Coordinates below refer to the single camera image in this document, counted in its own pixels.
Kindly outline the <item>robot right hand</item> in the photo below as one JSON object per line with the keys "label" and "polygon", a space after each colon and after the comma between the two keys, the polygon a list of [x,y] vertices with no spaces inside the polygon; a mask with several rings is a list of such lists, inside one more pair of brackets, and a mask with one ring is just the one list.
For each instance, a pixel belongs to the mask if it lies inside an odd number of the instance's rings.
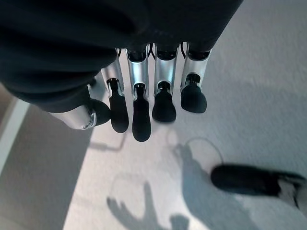
{"label": "robot right hand", "polygon": [[119,54],[126,50],[133,94],[132,133],[150,119],[172,123],[178,46],[186,42],[181,106],[203,113],[201,80],[211,49],[239,0],[3,0],[0,81],[17,98],[73,129],[129,125]]}

